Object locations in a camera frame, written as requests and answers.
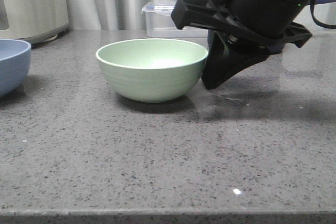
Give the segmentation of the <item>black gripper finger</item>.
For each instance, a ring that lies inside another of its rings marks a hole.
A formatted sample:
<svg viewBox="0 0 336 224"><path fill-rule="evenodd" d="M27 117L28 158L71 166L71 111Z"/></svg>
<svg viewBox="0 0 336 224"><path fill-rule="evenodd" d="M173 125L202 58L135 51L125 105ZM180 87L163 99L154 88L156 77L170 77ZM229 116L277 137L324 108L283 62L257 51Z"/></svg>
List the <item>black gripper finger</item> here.
<svg viewBox="0 0 336 224"><path fill-rule="evenodd" d="M233 41L230 35L219 31L208 32L208 47L202 73L202 82L208 90L216 89L237 73L270 56L267 47L245 39Z"/></svg>

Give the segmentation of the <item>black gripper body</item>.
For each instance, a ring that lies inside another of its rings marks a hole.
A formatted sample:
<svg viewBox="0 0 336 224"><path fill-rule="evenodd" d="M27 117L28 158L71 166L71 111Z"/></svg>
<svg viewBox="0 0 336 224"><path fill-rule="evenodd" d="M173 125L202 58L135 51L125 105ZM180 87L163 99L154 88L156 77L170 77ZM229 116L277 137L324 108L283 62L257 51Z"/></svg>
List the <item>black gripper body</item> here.
<svg viewBox="0 0 336 224"><path fill-rule="evenodd" d="M177 29L191 26L221 31L262 46L292 43L301 48L312 37L305 26L295 22L279 35L263 35L244 25L219 0L177 0L171 18Z"/></svg>

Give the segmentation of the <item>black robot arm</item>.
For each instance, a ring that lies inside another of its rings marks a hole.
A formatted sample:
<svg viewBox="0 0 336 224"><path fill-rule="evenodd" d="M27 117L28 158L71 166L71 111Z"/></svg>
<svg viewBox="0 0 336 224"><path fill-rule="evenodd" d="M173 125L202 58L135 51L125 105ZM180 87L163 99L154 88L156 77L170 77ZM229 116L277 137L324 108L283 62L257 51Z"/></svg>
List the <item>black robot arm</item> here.
<svg viewBox="0 0 336 224"><path fill-rule="evenodd" d="M215 89L244 69L312 36L295 18L321 0L177 0L171 18L178 29L207 29L209 54L202 73Z"/></svg>

